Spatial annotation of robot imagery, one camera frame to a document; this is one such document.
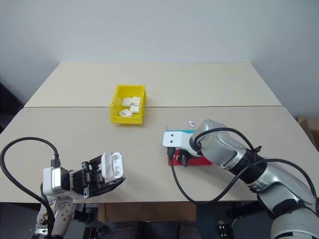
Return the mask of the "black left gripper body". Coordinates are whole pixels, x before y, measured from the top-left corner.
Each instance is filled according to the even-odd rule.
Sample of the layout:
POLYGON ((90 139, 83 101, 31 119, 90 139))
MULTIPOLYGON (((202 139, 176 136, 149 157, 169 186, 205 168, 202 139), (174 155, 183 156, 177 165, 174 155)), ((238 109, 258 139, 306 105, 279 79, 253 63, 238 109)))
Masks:
POLYGON ((91 166, 89 161, 81 163, 81 169, 71 175, 72 190, 86 199, 90 187, 97 187, 105 183, 99 166, 91 166))

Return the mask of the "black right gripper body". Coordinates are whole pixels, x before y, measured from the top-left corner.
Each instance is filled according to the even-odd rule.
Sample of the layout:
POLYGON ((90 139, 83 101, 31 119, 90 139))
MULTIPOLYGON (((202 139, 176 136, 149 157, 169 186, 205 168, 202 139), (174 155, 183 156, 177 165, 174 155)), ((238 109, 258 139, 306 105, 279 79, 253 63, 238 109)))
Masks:
POLYGON ((190 154, 188 151, 186 151, 186 150, 184 150, 184 149, 178 149, 178 150, 175 152, 174 158, 175 158, 176 162, 179 163, 179 164, 181 164, 181 162, 180 162, 180 155, 181 155, 182 153, 185 153, 185 154, 188 155, 189 161, 190 161, 190 160, 193 160, 193 159, 199 159, 199 157, 196 157, 196 156, 190 154))

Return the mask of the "yellow plastic bin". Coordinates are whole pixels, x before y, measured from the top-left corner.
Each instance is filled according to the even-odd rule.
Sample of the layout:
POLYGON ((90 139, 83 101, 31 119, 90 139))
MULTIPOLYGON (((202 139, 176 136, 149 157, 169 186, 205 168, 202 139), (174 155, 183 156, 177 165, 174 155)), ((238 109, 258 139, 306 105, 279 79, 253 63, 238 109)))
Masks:
POLYGON ((116 87, 111 105, 110 105, 110 117, 111 123, 117 124, 143 124, 143 118, 145 115, 145 103, 147 100, 146 86, 145 85, 118 85, 116 87), (119 112, 123 109, 130 110, 130 107, 122 106, 123 98, 132 98, 134 96, 140 97, 140 113, 133 114, 132 117, 121 117, 119 112))

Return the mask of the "red and teal flat box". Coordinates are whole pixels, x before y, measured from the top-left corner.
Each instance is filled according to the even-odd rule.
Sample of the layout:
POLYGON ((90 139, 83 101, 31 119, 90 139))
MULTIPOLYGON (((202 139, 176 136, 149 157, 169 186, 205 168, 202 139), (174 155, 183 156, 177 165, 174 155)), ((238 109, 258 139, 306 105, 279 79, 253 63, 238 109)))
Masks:
MULTIPOLYGON (((179 164, 176 162, 175 158, 172 158, 172 163, 174 166, 183 166, 182 164, 179 164)), ((207 160, 204 156, 199 156, 199 159, 193 159, 189 161, 189 166, 208 166, 211 165, 212 163, 207 160)))

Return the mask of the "brown board under table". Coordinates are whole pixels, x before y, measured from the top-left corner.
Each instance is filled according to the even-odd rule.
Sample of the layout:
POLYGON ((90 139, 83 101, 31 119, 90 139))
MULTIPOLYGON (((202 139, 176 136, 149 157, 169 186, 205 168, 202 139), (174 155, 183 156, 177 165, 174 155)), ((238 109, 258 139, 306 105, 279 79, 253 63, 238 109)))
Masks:
POLYGON ((197 208, 191 202, 99 203, 100 222, 179 222, 196 220, 197 208))

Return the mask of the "brown cardboard box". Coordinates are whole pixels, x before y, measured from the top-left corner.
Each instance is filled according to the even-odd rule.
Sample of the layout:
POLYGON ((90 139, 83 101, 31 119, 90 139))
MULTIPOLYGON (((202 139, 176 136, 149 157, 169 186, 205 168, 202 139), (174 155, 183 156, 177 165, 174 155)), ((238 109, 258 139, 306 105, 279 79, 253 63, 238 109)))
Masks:
POLYGON ((298 124, 319 152, 319 119, 298 116, 298 124))

